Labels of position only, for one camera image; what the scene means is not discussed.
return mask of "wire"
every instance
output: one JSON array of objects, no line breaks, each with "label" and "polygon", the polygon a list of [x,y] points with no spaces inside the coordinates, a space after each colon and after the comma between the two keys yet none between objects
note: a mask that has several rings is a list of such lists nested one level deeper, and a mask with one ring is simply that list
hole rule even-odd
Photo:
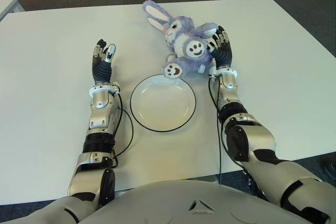
[{"label": "wire", "polygon": [[208,81],[209,94],[210,94],[210,96],[211,96],[211,100],[212,100],[212,102],[214,103],[214,106],[215,106],[215,108],[216,108],[216,110],[217,110],[217,113],[219,113],[218,106],[217,106],[217,104],[216,104],[216,102],[215,102],[214,97],[212,96],[212,93],[211,93],[211,89],[210,89],[210,81],[211,81],[211,78],[209,78],[209,81]]},{"label": "wire", "polygon": [[220,146],[220,140],[222,139],[222,134],[223,132],[221,132],[219,134],[219,126],[218,126],[218,117],[219,117],[219,109],[218,109],[218,102],[219,102],[219,79],[218,79],[218,90],[217,90],[217,102],[216,102],[216,109],[217,109],[217,117],[216,117],[216,121],[217,121],[217,134],[218,134],[218,144],[219,144],[219,184],[222,184],[222,147]]},{"label": "wire", "polygon": [[128,147],[130,147],[130,145],[131,145],[131,143],[132,143],[132,141],[133,141],[133,136],[134,136],[134,127],[133,127],[132,119],[131,119],[129,113],[128,113],[126,110],[123,110],[123,111],[126,113],[126,115],[128,116],[128,118],[130,119],[130,122],[131,122],[131,125],[132,125],[132,136],[131,136],[131,140],[130,140],[130,142],[128,143],[128,145],[126,146],[126,148],[125,148],[122,152],[118,153],[118,154],[115,156],[115,158],[118,157],[119,155],[121,155],[122,153],[124,153],[124,152],[128,149]]},{"label": "wire", "polygon": [[112,86],[115,86],[118,88],[119,92],[120,92],[120,87],[118,85],[112,84]]},{"label": "wire", "polygon": [[122,118],[122,112],[124,111],[124,108],[123,108],[123,104],[122,104],[122,99],[121,99],[121,95],[118,94],[118,97],[119,97],[119,100],[120,100],[120,117],[119,117],[119,120],[118,120],[118,123],[114,129],[114,132],[113,132],[113,136],[116,136],[116,133],[117,133],[117,130],[119,128],[119,125],[120,125],[120,121],[121,121],[121,118]]},{"label": "wire", "polygon": [[113,154],[113,159],[115,160],[115,165],[111,166],[110,168],[116,168],[119,165],[119,161],[117,159],[117,156],[115,155],[115,150],[112,148],[112,154]]}]

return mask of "plate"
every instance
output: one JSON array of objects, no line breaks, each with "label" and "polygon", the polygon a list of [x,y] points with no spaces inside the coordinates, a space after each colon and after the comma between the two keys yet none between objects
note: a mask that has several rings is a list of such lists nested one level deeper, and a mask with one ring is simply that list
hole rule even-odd
[{"label": "plate", "polygon": [[196,97],[182,79],[163,75],[141,81],[131,95],[131,112],[143,127],[157,132],[173,131],[193,116]]}]

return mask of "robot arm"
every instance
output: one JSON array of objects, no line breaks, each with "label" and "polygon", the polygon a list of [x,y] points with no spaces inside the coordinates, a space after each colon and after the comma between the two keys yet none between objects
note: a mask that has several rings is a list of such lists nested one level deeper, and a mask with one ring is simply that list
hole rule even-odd
[{"label": "robot arm", "polygon": [[[92,113],[68,197],[57,199],[27,217],[5,223],[76,224],[114,199],[113,168],[118,165],[118,159],[113,147],[121,120],[122,102],[120,86],[116,82],[110,83],[115,45],[103,50],[105,46],[106,42],[101,39],[93,52],[92,74],[96,85],[89,91]],[[121,109],[118,109],[117,97]]]},{"label": "robot arm", "polygon": [[212,94],[216,95],[228,154],[242,164],[271,203],[312,223],[335,223],[336,189],[302,166],[277,158],[273,135],[238,98],[228,36],[220,26],[216,33],[217,45],[210,43],[207,49],[216,61],[216,67],[210,69]]}]

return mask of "bunny ear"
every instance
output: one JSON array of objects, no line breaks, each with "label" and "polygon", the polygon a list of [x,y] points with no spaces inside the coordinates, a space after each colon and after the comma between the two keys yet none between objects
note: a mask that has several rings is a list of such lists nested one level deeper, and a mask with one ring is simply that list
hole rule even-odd
[{"label": "bunny ear", "polygon": [[151,17],[168,23],[172,16],[156,2],[147,0],[142,4],[143,10]]},{"label": "bunny ear", "polygon": [[160,31],[163,31],[163,25],[160,22],[150,17],[148,17],[147,20],[152,26],[156,27]]},{"label": "bunny ear", "polygon": [[205,23],[193,29],[191,33],[203,39],[208,39],[215,34],[217,27],[218,26],[215,23]]}]

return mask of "stuffed bunny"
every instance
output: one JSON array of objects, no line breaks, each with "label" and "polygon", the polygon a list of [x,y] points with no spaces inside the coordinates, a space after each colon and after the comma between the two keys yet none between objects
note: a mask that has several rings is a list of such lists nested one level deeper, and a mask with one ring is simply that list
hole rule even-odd
[{"label": "stuffed bunny", "polygon": [[148,22],[163,31],[166,43],[172,54],[167,57],[163,74],[168,78],[179,78],[189,72],[204,73],[205,65],[212,56],[206,50],[207,41],[217,29],[215,23],[205,23],[195,28],[189,17],[173,18],[165,9],[154,1],[145,1],[142,5],[147,13]]}]

